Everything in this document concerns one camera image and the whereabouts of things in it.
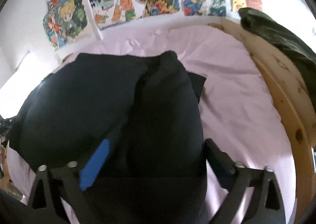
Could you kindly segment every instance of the black fabric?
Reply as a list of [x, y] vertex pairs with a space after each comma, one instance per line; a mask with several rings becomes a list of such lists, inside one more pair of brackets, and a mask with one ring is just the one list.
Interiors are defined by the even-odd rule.
[[79, 54], [28, 97], [10, 146], [36, 171], [109, 156], [84, 195], [104, 223], [206, 223], [198, 100], [205, 78], [168, 51], [157, 57]]
[[0, 189], [0, 223], [22, 224], [31, 214], [30, 209]]
[[316, 54], [303, 40], [276, 23], [268, 15], [251, 9], [238, 11], [242, 27], [268, 41], [283, 52], [298, 68], [316, 112]]
[[188, 76], [191, 80], [195, 96], [197, 97], [198, 101], [200, 102], [200, 97], [202, 94], [202, 90], [203, 90], [203, 86], [204, 86], [206, 78], [204, 78], [203, 76], [200, 76], [198, 74], [195, 74], [193, 72], [188, 72]]

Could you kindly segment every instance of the wooden bed frame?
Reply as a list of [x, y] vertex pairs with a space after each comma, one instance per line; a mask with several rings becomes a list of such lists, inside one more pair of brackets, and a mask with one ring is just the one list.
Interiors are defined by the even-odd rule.
[[293, 152], [297, 221], [309, 206], [316, 188], [312, 151], [316, 146], [316, 114], [304, 80], [295, 65], [281, 51], [261, 37], [247, 32], [240, 24], [221, 18], [220, 25], [209, 25], [221, 29], [244, 44], [270, 90]]

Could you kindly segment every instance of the wrinkled sheet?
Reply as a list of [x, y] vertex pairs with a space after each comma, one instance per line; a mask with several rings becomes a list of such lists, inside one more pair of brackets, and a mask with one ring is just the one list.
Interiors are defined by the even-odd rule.
[[[212, 138], [234, 161], [263, 169], [272, 166], [285, 207], [288, 223], [295, 200], [295, 167], [289, 139], [273, 106], [269, 90], [243, 44], [224, 32], [207, 26], [177, 30], [125, 28], [108, 33], [81, 52], [156, 56], [174, 50], [187, 71], [207, 78], [199, 104], [204, 138]], [[55, 70], [75, 60], [78, 53]], [[27, 197], [34, 173], [27, 163], [8, 150], [8, 167], [15, 186]], [[210, 218], [222, 204], [227, 191], [222, 189], [207, 166], [207, 210]], [[233, 223], [241, 223], [250, 201], [247, 194]], [[77, 223], [71, 208], [64, 203], [71, 223]]]

